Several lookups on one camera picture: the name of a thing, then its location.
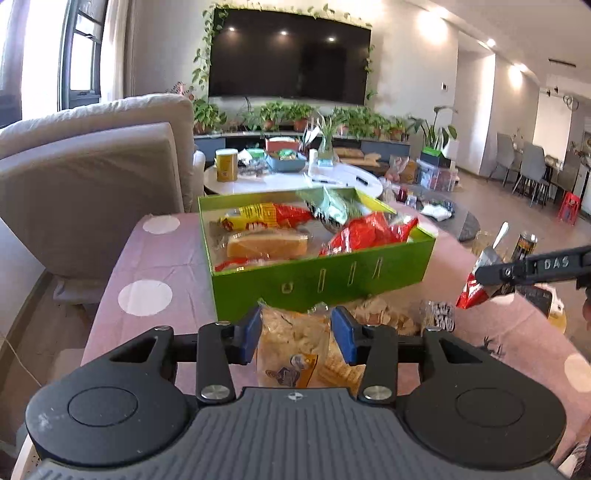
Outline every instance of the cable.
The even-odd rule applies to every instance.
[[[12,353],[14,353],[15,358],[17,359],[17,362],[19,363],[19,365],[23,368],[23,370],[25,372],[27,372],[29,374],[29,376],[35,381],[35,383],[37,385],[39,385],[39,387],[43,387],[43,385],[41,385],[39,383],[39,380],[35,378],[35,375],[33,375],[29,369],[27,367],[25,367],[22,362],[21,359],[18,357],[17,353],[15,352],[14,348],[12,347],[12,345],[10,344],[10,342],[8,341],[8,339],[4,336],[4,334],[2,332],[0,332],[0,337],[6,342],[6,344],[8,345],[8,347],[10,348],[10,350],[12,350]]]

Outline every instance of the white wall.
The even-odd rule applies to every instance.
[[[512,135],[521,129],[524,142],[534,138],[535,116],[540,88],[527,75],[500,57],[496,57],[495,87],[492,94],[491,121],[480,166],[480,175],[489,176],[496,164],[496,134]],[[503,178],[497,169],[494,178]]]
[[[324,0],[272,0],[269,4],[322,8]],[[203,36],[202,11],[210,0],[143,0],[134,25],[131,95],[163,92],[175,82],[189,82],[193,57]],[[457,31],[447,22],[414,5],[389,0],[336,0],[330,7],[350,12],[373,25],[372,100],[384,114],[432,118],[436,105],[452,105],[457,66]],[[441,83],[448,91],[441,91]],[[243,99],[224,102],[238,109]],[[450,122],[451,112],[441,115]]]
[[[42,272],[43,266],[0,219],[0,332],[4,335]]]
[[[452,123],[457,129],[458,167],[478,175],[486,145],[493,88],[495,55],[460,51],[457,57],[456,100]]]
[[[546,155],[564,160],[569,144],[571,111],[562,97],[549,97],[542,92],[539,95],[534,144],[541,146]]]

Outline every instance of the cardboard box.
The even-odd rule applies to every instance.
[[[355,190],[354,195],[374,211],[393,212],[386,204]],[[220,210],[254,203],[294,203],[296,192],[266,192],[199,197],[203,237],[212,277],[219,320],[240,319],[259,299],[269,305],[305,312],[320,302],[337,305],[354,299],[396,290],[423,279],[435,239],[419,228],[412,241],[384,245],[350,254],[303,258],[243,271],[216,272],[212,245],[208,244],[209,222]]]

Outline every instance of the dining chair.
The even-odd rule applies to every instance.
[[[533,205],[540,190],[543,190],[542,198],[543,205],[545,206],[550,191],[549,182],[544,180],[545,171],[546,163],[544,161],[544,149],[526,142],[523,148],[523,160],[521,162],[521,168],[519,169],[519,176],[517,177],[512,193],[515,193],[515,190],[520,183],[523,182],[525,186],[526,183],[533,182],[534,190],[531,195],[530,207]]]
[[[503,187],[507,183],[507,177],[510,171],[514,171],[519,176],[519,169],[513,167],[515,161],[515,150],[513,149],[513,139],[509,135],[497,133],[496,135],[496,165],[491,171],[486,181],[488,182],[496,169],[502,167],[506,170],[505,180],[503,180]]]

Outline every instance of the white curtain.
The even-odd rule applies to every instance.
[[[100,49],[100,101],[124,97],[125,29],[129,0],[109,0]]]

